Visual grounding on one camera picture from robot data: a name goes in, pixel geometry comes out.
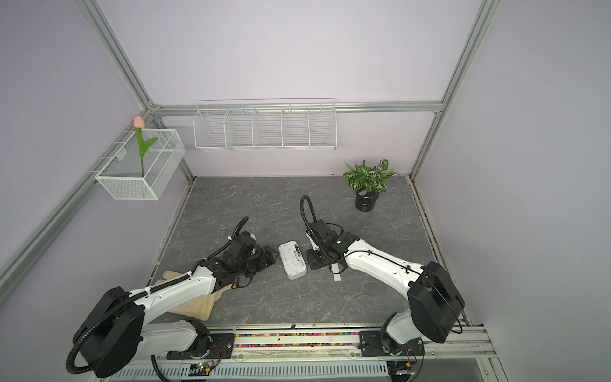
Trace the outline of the white digital alarm clock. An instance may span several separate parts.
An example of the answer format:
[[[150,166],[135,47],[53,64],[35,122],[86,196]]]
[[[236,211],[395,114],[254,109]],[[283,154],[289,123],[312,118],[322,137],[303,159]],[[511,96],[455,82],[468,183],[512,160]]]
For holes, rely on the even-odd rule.
[[[294,244],[298,243],[295,240],[291,240],[278,247],[280,259],[289,280],[296,280],[307,274],[307,265],[304,256],[302,255],[302,261],[296,259]]]

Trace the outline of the AAA battery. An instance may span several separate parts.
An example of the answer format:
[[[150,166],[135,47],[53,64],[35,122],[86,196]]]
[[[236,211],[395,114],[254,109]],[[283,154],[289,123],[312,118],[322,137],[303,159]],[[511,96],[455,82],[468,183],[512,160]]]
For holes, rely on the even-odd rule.
[[[294,244],[295,256],[298,261],[302,261],[302,254],[297,244]]]

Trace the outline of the white battery cover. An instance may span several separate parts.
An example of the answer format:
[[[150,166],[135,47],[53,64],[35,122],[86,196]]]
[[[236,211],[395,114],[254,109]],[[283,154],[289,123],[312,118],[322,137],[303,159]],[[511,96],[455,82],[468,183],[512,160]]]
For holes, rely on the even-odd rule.
[[[340,275],[341,270],[340,270],[339,265],[337,263],[331,264],[329,269],[331,270],[331,272],[333,274],[334,281],[335,282],[340,282],[341,281],[341,275]]]

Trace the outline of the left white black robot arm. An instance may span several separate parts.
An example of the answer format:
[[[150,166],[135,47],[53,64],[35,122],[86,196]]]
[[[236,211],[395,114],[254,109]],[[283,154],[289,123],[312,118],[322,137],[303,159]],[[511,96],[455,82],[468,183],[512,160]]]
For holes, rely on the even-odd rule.
[[[165,282],[126,291],[120,286],[106,291],[73,336],[65,369],[73,375],[93,372],[110,377],[133,360],[147,357],[160,373],[156,356],[185,353],[206,357],[213,348],[209,329],[198,318],[157,324],[155,319],[194,299],[226,287],[242,288],[240,280],[275,264],[277,252],[261,247],[243,230],[244,217],[228,241],[193,268]]]

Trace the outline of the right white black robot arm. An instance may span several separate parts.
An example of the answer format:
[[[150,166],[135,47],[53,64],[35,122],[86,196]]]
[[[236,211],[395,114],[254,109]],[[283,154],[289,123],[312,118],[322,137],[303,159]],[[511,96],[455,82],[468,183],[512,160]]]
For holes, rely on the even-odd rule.
[[[364,357],[423,355],[418,342],[446,342],[450,334],[461,334],[460,316],[466,302],[446,269],[434,261],[427,265],[399,259],[373,247],[357,235],[316,218],[310,197],[300,199],[299,210],[312,248],[305,254],[313,270],[328,268],[334,275],[347,269],[364,272],[407,299],[402,313],[392,314],[379,330],[359,332]]]

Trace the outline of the beige work glove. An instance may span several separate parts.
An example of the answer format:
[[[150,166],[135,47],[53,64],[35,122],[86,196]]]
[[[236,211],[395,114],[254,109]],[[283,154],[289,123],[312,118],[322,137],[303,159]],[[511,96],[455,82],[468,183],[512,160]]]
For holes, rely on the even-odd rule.
[[[176,277],[158,285],[147,299],[148,320],[170,312],[207,321],[216,301],[233,287],[233,281],[219,281],[207,267]]]

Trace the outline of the green potted plant black pot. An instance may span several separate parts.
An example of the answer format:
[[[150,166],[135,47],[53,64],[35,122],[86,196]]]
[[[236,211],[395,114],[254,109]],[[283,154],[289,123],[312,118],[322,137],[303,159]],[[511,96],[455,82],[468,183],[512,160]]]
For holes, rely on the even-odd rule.
[[[375,166],[368,166],[366,161],[361,164],[346,164],[347,171],[343,174],[348,186],[355,192],[355,207],[361,212],[371,212],[380,194],[388,191],[387,181],[398,172],[389,167],[388,159],[382,159]]]

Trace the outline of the pink artificial tulip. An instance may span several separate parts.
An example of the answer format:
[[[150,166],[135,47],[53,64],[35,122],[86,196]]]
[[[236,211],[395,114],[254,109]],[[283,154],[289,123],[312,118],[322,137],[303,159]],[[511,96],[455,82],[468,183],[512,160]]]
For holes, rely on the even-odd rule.
[[[141,176],[145,178],[145,166],[144,158],[146,152],[158,141],[158,137],[145,139],[143,137],[143,130],[146,128],[146,123],[143,117],[135,116],[134,118],[135,137],[138,143],[138,156],[140,159]]]

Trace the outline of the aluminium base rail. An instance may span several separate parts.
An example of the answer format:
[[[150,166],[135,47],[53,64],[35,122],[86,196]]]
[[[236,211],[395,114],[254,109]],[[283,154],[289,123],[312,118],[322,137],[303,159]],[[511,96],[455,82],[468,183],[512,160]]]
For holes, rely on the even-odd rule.
[[[420,364],[429,359],[495,359],[498,354],[482,326],[454,329],[442,343],[422,335],[395,350],[382,345],[380,328],[371,325],[297,324],[207,326],[196,334],[187,321],[149,324],[134,356],[120,370],[152,356],[169,361],[290,362],[377,360]]]

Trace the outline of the white mesh wall basket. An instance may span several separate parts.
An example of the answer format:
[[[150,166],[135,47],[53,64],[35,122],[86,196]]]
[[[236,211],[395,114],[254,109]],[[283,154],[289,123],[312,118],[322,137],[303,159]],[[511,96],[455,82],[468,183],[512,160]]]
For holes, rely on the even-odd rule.
[[[137,129],[96,174],[116,200],[157,201],[186,153],[173,129]]]

